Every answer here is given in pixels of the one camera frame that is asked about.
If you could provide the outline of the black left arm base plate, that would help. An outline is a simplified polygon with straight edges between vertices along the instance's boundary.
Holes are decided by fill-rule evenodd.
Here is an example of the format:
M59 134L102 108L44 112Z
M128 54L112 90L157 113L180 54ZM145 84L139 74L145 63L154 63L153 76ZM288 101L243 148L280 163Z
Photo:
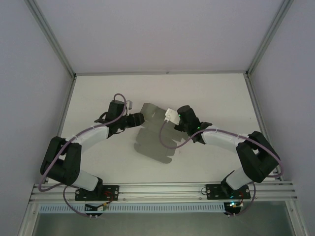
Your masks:
M93 191L79 188L75 191L75 201L117 201L119 196L118 185L99 185Z

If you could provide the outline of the aluminium frame post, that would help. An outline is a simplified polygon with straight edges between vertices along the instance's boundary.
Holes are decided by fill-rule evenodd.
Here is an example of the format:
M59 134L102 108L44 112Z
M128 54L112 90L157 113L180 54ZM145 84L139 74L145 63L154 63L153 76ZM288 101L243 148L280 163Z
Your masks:
M49 42L51 48L55 52L56 56L58 57L59 61L61 62L62 66L67 71L68 75L70 76L71 80L75 80L76 73L74 72L72 66L70 65L69 60L67 59L61 45L59 44L52 28L50 27L44 13L40 9L36 0L24 0L26 6L28 7L29 11L31 12L32 16L36 20L37 24L39 25L41 31L43 32L44 36L46 37L47 41Z
M270 26L268 27L253 59L251 60L251 63L249 64L248 69L246 70L246 75L248 78L256 70L259 62L264 56L268 46L270 45L272 39L274 38L276 32L278 31L280 25L282 24L286 14L288 13L293 3L294 0L282 0L279 9L277 10L275 16L273 17Z

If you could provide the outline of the aluminium table side rail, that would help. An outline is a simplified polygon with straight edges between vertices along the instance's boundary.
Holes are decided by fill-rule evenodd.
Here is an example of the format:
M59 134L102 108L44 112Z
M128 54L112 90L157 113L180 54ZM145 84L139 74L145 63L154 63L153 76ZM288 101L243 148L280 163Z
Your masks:
M57 129L57 136L60 136L62 134L64 122L65 122L67 111L68 111L68 108L69 108L69 105L71 102L71 98L73 95L75 84L76 84L76 78L74 78L74 80L71 82L71 85L67 91L66 101L65 101L65 104L64 104L63 109L62 109L61 119L59 121L58 129Z
M248 89L248 92L249 92L249 95L250 95L250 98L251 98L251 101L252 101L253 109L254 109L254 112L255 112L255 115L256 115L256 119L257 119L257 122L258 122L258 125L259 125L259 128L260 128L260 131L265 136L266 140L270 144L272 144L270 139L269 139L269 135L268 135L268 132L267 132L264 120L263 120L263 116L262 116L262 113L261 113L259 102L258 102L258 99L256 97L256 94L255 94L255 91L254 91L251 79L250 79L250 77L249 77L249 75L247 73L244 74L244 78L245 78L247 89Z

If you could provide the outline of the aluminium table rear rail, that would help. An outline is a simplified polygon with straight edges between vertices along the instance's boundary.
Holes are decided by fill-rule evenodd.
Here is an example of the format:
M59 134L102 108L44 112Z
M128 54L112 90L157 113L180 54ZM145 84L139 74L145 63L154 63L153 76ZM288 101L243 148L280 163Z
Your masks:
M176 74L246 74L245 70L217 71L134 71L134 72L91 72L76 73L78 76L120 76L120 75L176 75Z

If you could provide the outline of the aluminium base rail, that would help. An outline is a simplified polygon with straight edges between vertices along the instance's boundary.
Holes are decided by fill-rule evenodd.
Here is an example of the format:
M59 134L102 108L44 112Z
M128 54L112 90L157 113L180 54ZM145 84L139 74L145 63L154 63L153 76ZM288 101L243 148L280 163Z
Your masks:
M119 183L118 199L114 203L195 203L207 202L204 182L188 183ZM297 193L290 181L265 181L257 183L254 199L261 202L296 201ZM69 203L76 203L75 189L58 186L40 192L35 185L30 204L63 203L63 193Z

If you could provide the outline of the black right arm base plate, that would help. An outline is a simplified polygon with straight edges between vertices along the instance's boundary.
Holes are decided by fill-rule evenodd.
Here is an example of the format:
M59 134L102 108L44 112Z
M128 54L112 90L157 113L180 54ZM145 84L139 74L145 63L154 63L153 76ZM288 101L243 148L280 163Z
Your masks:
M243 185L237 190L222 184L206 184L205 187L208 200L248 200L251 198L247 185Z

